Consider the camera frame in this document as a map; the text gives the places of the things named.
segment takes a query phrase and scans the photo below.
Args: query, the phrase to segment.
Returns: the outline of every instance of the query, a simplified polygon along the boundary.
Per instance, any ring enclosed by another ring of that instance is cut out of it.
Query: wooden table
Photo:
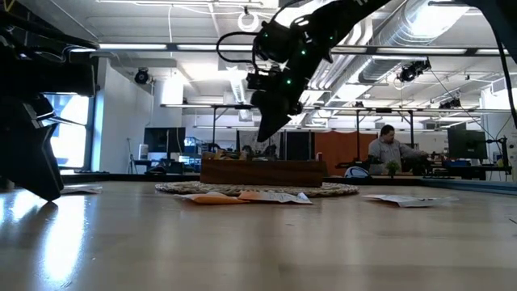
[[[435,188],[361,194],[456,196],[399,209],[360,196],[314,205],[186,205],[153,183],[102,183],[45,205],[0,194],[5,290],[515,290],[517,197]]]

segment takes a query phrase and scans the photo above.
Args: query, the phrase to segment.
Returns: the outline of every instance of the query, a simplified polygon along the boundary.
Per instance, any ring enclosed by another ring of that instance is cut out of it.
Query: woven mat
[[[289,186],[253,186],[253,185],[226,185],[207,184],[201,182],[175,182],[162,183],[155,186],[158,191],[173,194],[199,194],[210,191],[219,192],[228,196],[239,196],[242,190],[247,191],[273,191],[297,195],[300,192],[308,197],[326,197],[353,195],[359,193],[356,186],[340,183],[323,183],[320,188],[289,187]]]

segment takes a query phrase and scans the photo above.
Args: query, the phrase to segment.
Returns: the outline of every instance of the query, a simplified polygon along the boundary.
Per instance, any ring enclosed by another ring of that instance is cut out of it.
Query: window
[[[50,140],[61,168],[90,169],[94,99],[80,95],[46,95],[60,123]]]

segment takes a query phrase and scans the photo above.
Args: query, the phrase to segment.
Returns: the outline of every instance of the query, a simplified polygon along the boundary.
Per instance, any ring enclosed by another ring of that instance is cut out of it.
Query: hanging light
[[[249,24],[244,24],[244,18],[247,15],[251,15],[251,17],[253,17],[253,20]],[[259,16],[254,12],[250,12],[250,13],[242,12],[239,15],[239,18],[237,19],[237,24],[238,24],[239,28],[241,28],[241,30],[244,32],[254,32],[259,27]]]

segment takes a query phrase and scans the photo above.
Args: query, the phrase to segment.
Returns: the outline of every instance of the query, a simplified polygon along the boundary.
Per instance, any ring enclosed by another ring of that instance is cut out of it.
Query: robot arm
[[[266,141],[286,125],[291,120],[288,115],[301,113],[303,108],[298,99],[320,62],[323,59],[332,62],[330,50],[359,21],[389,1],[338,0],[318,8],[310,15],[295,19],[289,28],[275,22],[275,16],[271,22],[263,23],[262,30],[254,39],[253,54],[258,54],[265,61],[286,63],[286,66],[283,70],[270,70],[267,75],[261,74],[255,66],[255,72],[248,74],[248,88],[257,90],[251,103],[262,114],[259,142]],[[511,12],[508,12],[517,10],[515,0],[464,1],[487,15],[507,47],[517,42],[517,20],[512,19]],[[509,50],[512,56],[517,56],[515,45]]]

